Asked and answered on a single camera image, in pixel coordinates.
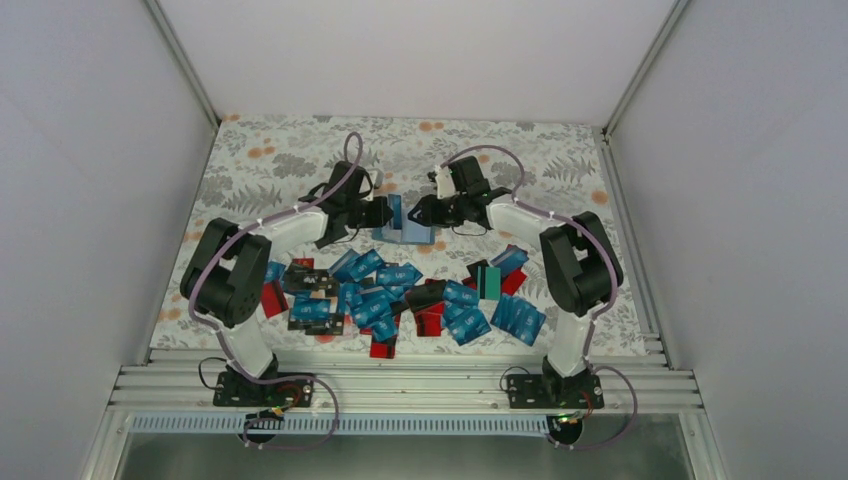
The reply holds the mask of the blue leather card holder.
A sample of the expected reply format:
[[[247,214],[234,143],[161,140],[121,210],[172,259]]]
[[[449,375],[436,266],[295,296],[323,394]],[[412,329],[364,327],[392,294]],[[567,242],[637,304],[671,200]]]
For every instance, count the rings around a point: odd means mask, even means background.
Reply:
[[[435,229],[418,225],[407,218],[408,210],[403,206],[403,228],[393,230],[388,222],[372,231],[372,239],[377,242],[403,244],[403,245],[433,245],[435,243]]]

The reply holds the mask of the blue card edge-on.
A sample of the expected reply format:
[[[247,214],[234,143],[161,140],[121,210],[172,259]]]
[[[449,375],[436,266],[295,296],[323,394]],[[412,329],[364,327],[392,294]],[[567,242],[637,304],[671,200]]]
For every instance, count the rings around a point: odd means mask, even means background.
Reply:
[[[404,218],[402,197],[397,194],[390,194],[388,196],[388,203],[390,209],[392,210],[389,225],[393,230],[401,230],[403,228]]]

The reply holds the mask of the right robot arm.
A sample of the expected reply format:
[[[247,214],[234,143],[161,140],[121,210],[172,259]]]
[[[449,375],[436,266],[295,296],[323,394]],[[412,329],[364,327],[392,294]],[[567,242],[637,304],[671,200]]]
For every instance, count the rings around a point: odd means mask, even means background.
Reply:
[[[509,233],[542,254],[551,298],[572,315],[557,323],[543,360],[544,399],[565,407],[580,393],[577,378],[589,368],[594,320],[612,306],[622,268],[601,218],[592,211],[566,216],[520,200],[510,189],[493,189],[479,162],[469,156],[427,173],[435,191],[423,196],[408,218],[424,226],[451,228],[466,222]]]

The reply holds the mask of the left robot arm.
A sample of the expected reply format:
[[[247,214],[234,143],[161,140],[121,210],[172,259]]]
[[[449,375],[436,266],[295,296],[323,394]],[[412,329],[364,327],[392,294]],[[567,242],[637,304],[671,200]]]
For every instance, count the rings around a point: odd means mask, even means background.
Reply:
[[[273,252],[312,243],[322,248],[350,229],[380,228],[395,213],[389,200],[365,191],[370,174],[342,161],[322,195],[244,226],[224,218],[209,221],[180,281],[190,316],[211,328],[231,369],[241,375],[239,392],[255,405],[278,391],[276,357],[266,344],[255,312]]]

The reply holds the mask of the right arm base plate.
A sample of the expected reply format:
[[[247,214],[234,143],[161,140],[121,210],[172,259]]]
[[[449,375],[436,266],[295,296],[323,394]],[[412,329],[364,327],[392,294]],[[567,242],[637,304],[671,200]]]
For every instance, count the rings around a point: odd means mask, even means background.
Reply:
[[[565,379],[556,375],[513,373],[505,380],[512,409],[601,409],[603,389],[597,375],[588,370]]]

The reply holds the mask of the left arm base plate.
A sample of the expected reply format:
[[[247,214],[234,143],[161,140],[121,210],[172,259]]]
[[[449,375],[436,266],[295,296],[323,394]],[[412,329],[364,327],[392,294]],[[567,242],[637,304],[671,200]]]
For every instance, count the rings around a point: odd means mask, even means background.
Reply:
[[[225,371],[218,375],[212,404],[216,407],[309,407],[314,393],[314,378],[296,375],[272,385],[248,381],[242,375]]]

